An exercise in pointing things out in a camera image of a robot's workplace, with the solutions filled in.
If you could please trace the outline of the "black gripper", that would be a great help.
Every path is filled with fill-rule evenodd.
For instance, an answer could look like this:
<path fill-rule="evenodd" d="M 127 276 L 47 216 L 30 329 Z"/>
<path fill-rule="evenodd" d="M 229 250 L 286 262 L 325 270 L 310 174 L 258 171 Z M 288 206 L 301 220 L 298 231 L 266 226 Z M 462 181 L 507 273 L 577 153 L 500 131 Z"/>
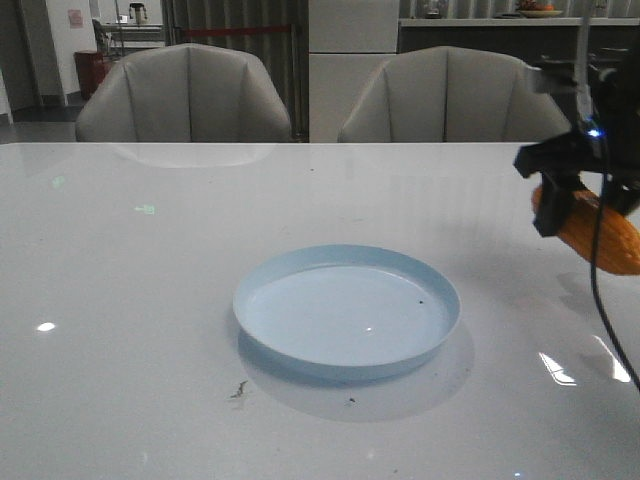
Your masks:
<path fill-rule="evenodd" d="M 514 161 L 527 178 L 541 173 L 533 225 L 542 237 L 564 226 L 580 189 L 582 171 L 606 173 L 602 199 L 622 216 L 639 207 L 639 49 L 619 61 L 579 54 L 573 62 L 543 62 L 530 69 L 535 92 L 575 95 L 576 122 L 564 134 L 520 149 Z"/>

